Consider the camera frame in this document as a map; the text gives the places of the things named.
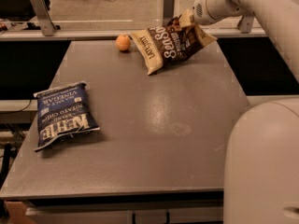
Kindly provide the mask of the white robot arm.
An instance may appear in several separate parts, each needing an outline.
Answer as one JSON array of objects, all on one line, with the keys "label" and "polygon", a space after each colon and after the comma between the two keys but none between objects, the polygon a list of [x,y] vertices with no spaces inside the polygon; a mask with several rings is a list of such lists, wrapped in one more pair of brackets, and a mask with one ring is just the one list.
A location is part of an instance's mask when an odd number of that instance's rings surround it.
[{"label": "white robot arm", "polygon": [[209,25],[239,17],[241,32],[258,22],[270,52],[247,42],[224,44],[251,96],[226,149],[223,224],[299,224],[299,5],[292,0],[194,0],[188,19]]}]

